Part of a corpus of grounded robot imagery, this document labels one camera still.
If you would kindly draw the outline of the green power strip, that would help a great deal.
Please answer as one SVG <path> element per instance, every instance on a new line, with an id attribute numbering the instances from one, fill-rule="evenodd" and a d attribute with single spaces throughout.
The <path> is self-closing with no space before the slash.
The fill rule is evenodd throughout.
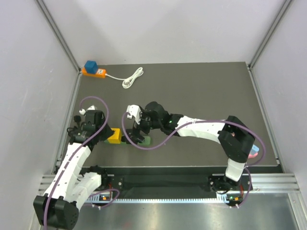
<path id="1" fill-rule="evenodd" d="M 106 144 L 113 144 L 113 145 L 125 145 L 127 144 L 125 141 L 121 141 L 121 139 L 111 139 L 108 138 L 104 141 Z M 151 138 L 149 136 L 144 137 L 144 141 L 142 143 L 137 143 L 138 146 L 149 146 L 151 144 Z"/>

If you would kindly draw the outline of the black plug adapter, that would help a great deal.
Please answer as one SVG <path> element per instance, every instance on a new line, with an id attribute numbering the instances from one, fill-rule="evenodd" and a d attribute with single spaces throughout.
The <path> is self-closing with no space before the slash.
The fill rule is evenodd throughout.
<path id="1" fill-rule="evenodd" d="M 121 137 L 121 142 L 126 143 L 126 144 L 137 144 L 137 138 L 135 136 L 135 132 L 133 129 L 125 129 L 126 134 L 123 134 Z"/>

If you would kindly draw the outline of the yellow plug adapter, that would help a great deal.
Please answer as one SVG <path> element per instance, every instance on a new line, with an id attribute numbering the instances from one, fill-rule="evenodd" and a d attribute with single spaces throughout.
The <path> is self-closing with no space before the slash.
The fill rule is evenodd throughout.
<path id="1" fill-rule="evenodd" d="M 110 136 L 107 139 L 107 143 L 109 144 L 120 144 L 121 143 L 121 137 L 122 137 L 122 133 L 121 133 L 121 129 L 120 128 L 111 128 L 112 131 L 114 131 L 113 135 Z"/>

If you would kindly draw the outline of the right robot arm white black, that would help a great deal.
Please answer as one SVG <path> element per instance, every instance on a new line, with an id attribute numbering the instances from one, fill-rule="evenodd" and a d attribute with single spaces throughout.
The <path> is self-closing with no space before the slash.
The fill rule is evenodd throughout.
<path id="1" fill-rule="evenodd" d="M 223 179 L 212 182 L 212 190 L 227 192 L 241 185 L 243 170 L 253 152 L 254 136 L 235 116 L 226 120 L 208 121 L 190 118 L 181 114 L 170 114 L 157 102 L 150 102 L 145 108 L 138 105 L 127 107 L 127 118 L 134 121 L 127 136 L 134 144 L 143 143 L 144 136 L 153 129 L 159 129 L 168 137 L 194 137 L 214 141 L 222 146 L 228 157 Z"/>

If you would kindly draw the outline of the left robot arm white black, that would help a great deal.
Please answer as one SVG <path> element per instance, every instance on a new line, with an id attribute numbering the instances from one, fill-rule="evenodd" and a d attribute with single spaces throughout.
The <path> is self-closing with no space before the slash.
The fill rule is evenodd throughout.
<path id="1" fill-rule="evenodd" d="M 78 178 L 95 145 L 114 134 L 103 111 L 95 106 L 81 109 L 80 114 L 84 121 L 70 131 L 70 142 L 57 174 L 44 194 L 36 196 L 33 202 L 44 229 L 73 229 L 81 207 L 92 192 L 106 189 L 109 183 L 107 176 L 97 172 L 85 172 Z"/>

